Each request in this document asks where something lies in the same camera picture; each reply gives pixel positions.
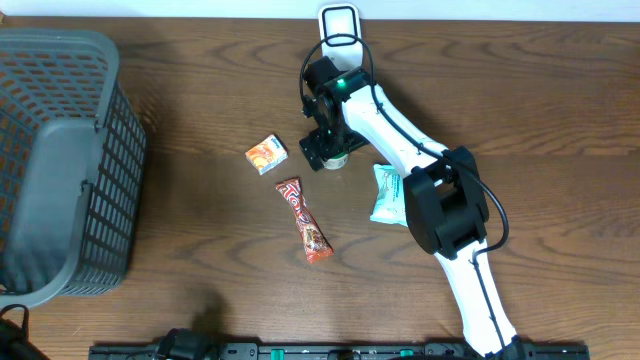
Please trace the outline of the mint tissue wipes pack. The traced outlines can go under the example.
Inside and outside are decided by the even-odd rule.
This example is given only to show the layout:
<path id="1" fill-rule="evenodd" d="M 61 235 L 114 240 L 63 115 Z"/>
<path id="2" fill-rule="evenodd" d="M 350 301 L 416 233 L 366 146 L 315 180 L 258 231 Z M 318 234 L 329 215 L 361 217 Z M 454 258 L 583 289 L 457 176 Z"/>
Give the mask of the mint tissue wipes pack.
<path id="1" fill-rule="evenodd" d="M 370 220 L 407 227 L 403 178 L 392 165 L 373 166 L 378 194 Z"/>

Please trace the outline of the green lid jar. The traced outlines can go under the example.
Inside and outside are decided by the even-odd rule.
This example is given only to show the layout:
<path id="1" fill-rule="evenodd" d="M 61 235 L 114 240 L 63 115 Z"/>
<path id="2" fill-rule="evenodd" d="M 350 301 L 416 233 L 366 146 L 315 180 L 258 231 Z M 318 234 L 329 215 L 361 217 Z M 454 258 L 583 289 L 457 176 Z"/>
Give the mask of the green lid jar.
<path id="1" fill-rule="evenodd" d="M 324 168 L 327 170 L 338 170 L 346 165 L 348 159 L 349 155 L 347 153 L 342 153 L 333 158 L 323 160 L 322 163 Z"/>

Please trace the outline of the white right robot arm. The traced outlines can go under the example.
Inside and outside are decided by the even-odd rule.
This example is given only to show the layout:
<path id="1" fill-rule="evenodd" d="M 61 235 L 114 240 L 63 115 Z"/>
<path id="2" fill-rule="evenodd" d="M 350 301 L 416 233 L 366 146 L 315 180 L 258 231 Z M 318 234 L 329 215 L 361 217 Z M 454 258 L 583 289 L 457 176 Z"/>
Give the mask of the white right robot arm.
<path id="1" fill-rule="evenodd" d="M 502 307 L 488 254 L 487 203 L 495 195 L 480 180 L 471 152 L 431 139 L 387 98 L 372 73 L 339 70 L 324 56 L 305 62 L 299 85 L 303 113 L 318 127 L 300 142 L 315 171 L 372 145 L 402 178 L 408 229 L 436 257 L 449 281 L 466 342 L 486 358 L 505 359 L 516 335 Z"/>

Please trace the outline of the orange Kleenex tissue pack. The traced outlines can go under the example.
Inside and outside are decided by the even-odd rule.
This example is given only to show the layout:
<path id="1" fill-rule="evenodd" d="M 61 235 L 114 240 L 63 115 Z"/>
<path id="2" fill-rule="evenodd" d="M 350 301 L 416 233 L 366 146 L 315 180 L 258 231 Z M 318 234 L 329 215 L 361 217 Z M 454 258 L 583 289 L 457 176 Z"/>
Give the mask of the orange Kleenex tissue pack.
<path id="1" fill-rule="evenodd" d="M 245 152 L 249 163 L 263 175 L 288 158 L 288 151 L 274 134 L 270 134 L 263 141 Z"/>

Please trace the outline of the red Top chocolate bar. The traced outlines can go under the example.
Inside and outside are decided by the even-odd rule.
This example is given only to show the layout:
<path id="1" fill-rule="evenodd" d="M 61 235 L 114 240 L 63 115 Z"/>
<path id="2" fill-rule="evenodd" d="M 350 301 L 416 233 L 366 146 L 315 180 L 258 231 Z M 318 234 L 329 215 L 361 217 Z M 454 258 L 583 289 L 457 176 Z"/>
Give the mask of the red Top chocolate bar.
<path id="1" fill-rule="evenodd" d="M 314 263 L 317 260 L 332 256 L 333 248 L 320 230 L 307 206 L 300 179 L 287 179 L 278 183 L 275 188 L 287 201 L 293 211 L 296 227 L 302 239 L 307 261 Z"/>

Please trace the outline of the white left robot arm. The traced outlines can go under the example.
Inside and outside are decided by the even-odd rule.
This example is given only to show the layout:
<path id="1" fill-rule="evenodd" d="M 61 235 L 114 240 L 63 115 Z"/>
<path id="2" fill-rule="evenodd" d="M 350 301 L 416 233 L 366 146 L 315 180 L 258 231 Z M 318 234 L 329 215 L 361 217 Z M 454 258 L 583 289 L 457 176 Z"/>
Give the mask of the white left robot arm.
<path id="1" fill-rule="evenodd" d="M 4 316 L 20 309 L 23 314 L 20 325 Z M 29 340 L 29 309 L 22 304 L 12 304 L 1 309 L 1 360 L 49 360 Z"/>

